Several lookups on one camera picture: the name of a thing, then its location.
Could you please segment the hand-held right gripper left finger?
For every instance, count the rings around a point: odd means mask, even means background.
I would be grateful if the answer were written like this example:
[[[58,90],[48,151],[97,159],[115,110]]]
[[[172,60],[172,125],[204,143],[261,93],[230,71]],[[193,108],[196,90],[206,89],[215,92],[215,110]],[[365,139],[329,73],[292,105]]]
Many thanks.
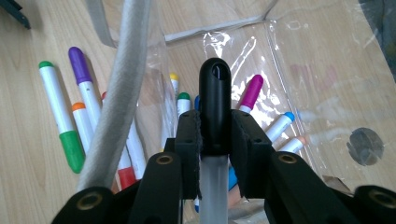
[[[180,115],[175,151],[181,159],[183,199],[194,200],[199,190],[199,154],[201,150],[200,116],[196,110]]]

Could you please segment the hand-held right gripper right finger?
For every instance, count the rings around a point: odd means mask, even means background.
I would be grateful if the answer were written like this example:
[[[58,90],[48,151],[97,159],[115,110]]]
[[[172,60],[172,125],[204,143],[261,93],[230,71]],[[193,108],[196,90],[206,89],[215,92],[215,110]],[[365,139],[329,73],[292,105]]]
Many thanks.
[[[266,197],[267,168],[270,155],[274,151],[271,140],[250,114],[239,110],[232,111],[230,160],[242,197]]]

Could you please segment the light blue cap marker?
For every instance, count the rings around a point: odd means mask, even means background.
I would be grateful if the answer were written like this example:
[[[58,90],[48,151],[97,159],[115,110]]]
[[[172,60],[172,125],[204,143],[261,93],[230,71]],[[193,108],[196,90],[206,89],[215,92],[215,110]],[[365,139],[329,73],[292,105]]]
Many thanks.
[[[285,112],[273,121],[265,134],[274,143],[275,140],[294,122],[295,117],[292,112]],[[229,168],[228,190],[237,184],[237,177],[233,167]]]

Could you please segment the dark blue cap marker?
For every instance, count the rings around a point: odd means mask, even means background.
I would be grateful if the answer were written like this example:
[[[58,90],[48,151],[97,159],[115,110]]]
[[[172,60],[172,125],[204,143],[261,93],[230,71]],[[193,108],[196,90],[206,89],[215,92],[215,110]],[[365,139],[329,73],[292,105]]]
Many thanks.
[[[200,104],[200,96],[197,95],[197,96],[195,97],[195,99],[194,99],[194,109],[195,109],[195,110],[199,110],[199,104]],[[195,209],[195,212],[196,212],[196,213],[199,213],[199,209],[200,209],[200,200],[199,200],[198,197],[194,200],[194,209]]]

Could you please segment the dark green cap marker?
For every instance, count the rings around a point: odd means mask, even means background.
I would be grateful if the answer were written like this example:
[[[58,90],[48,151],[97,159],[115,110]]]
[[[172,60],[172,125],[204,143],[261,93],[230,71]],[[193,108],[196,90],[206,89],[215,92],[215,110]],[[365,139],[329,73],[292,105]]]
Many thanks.
[[[177,97],[177,115],[180,117],[183,113],[191,109],[191,98],[186,92],[181,92]]]

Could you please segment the black cap marker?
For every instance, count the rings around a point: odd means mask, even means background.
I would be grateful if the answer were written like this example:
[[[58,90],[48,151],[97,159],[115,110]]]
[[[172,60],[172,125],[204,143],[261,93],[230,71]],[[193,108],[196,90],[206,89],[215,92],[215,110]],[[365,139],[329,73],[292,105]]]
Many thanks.
[[[228,222],[228,137],[231,125],[231,72],[220,58],[200,70],[201,150],[200,224]]]

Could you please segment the magenta cap marker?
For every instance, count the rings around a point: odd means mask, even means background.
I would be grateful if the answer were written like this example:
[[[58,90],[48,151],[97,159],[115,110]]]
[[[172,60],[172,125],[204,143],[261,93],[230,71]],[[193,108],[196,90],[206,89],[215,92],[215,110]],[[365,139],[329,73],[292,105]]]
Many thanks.
[[[239,102],[239,110],[250,113],[262,89],[264,79],[261,75],[255,75],[247,84],[244,94]]]

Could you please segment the yellow cap marker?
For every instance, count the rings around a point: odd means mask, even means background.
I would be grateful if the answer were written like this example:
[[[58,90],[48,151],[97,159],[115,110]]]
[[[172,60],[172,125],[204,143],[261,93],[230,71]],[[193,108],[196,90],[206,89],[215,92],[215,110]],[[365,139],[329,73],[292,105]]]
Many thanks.
[[[176,134],[177,128],[177,94],[179,77],[175,73],[170,73],[165,80],[163,94],[163,125],[161,147],[164,148],[168,138]]]

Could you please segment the clear plastic pouch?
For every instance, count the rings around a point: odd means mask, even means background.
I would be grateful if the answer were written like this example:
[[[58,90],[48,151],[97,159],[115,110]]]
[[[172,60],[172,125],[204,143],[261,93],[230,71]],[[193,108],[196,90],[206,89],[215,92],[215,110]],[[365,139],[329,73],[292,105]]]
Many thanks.
[[[100,197],[84,215],[94,224],[177,224],[182,219],[181,159],[175,137],[149,159],[141,180],[118,194],[110,191],[146,72],[151,5],[152,0],[124,3],[106,103],[78,182],[79,192]],[[232,111],[228,169],[233,167]],[[390,189],[366,185],[348,196],[328,187],[300,156],[287,151],[270,155],[267,174],[262,200],[272,224],[396,224],[396,192]]]

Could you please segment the red cap marker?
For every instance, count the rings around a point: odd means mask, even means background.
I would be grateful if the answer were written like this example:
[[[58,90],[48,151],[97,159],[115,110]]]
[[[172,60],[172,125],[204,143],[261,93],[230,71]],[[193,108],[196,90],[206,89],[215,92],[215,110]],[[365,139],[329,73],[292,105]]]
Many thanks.
[[[127,147],[124,147],[121,152],[117,175],[119,178],[120,189],[126,189],[136,182],[134,167],[132,166]]]

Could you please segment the purple cap marker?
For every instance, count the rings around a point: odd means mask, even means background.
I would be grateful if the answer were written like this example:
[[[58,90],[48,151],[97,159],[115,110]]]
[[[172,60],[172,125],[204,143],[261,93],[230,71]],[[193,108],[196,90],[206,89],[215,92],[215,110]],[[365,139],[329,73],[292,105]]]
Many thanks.
[[[83,103],[87,108],[92,129],[95,131],[101,115],[101,105],[85,55],[78,47],[71,47],[68,51],[68,57]]]

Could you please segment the orange cap marker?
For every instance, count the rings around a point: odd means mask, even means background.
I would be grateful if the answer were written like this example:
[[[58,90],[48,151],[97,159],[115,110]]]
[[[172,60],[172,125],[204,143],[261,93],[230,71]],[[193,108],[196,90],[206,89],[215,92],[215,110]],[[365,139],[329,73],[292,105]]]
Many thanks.
[[[86,106],[82,102],[72,104],[72,112],[78,127],[78,134],[85,153],[88,153],[93,137],[91,121]]]

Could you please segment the grey round sticker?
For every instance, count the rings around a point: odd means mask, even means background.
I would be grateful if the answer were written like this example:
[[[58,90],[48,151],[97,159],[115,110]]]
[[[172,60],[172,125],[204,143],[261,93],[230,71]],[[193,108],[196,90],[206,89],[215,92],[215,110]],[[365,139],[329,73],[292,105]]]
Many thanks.
[[[376,164],[384,153],[384,143],[380,136],[365,127],[353,131],[346,146],[350,157],[362,166]]]

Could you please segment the light green cap marker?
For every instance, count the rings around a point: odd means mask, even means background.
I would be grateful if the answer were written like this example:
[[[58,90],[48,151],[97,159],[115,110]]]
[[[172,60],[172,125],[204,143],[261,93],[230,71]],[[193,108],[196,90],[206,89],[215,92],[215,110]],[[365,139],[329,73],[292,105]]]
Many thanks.
[[[66,161],[70,169],[75,174],[79,174],[85,157],[55,67],[51,62],[43,61],[38,64],[38,69],[49,99]]]

